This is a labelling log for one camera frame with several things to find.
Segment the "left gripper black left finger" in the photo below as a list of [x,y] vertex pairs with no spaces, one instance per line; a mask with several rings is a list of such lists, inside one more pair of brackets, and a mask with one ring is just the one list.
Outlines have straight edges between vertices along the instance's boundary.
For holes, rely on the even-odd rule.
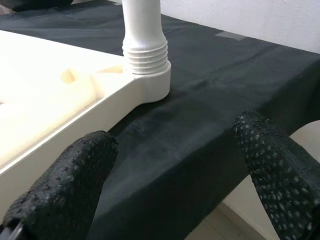
[[2,240],[86,240],[117,154],[103,130],[73,142],[8,208]]

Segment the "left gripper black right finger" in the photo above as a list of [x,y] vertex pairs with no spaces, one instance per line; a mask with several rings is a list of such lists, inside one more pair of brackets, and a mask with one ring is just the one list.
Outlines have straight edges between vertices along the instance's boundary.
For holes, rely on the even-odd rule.
[[320,240],[320,163],[258,112],[244,111],[233,131],[280,240]]

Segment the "white plastic table leg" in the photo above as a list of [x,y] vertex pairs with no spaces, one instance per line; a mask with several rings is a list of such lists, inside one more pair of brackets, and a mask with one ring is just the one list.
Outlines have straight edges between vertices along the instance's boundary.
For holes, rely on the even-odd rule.
[[161,0],[122,0],[125,67],[136,75],[158,74],[168,65]]

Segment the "white plastic table top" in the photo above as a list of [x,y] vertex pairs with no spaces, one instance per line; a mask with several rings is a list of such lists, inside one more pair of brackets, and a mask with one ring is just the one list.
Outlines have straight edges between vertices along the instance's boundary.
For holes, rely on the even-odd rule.
[[104,53],[0,30],[0,223],[63,150],[170,91],[168,47]]

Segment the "grey tape patch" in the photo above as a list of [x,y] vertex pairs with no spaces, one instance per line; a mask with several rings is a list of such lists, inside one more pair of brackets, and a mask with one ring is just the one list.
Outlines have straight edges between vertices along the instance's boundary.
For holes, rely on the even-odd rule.
[[247,38],[247,36],[245,36],[245,35],[240,35],[240,34],[228,32],[228,31],[221,31],[221,32],[215,34],[215,36],[220,37],[220,38],[233,39],[236,41],[242,41]]

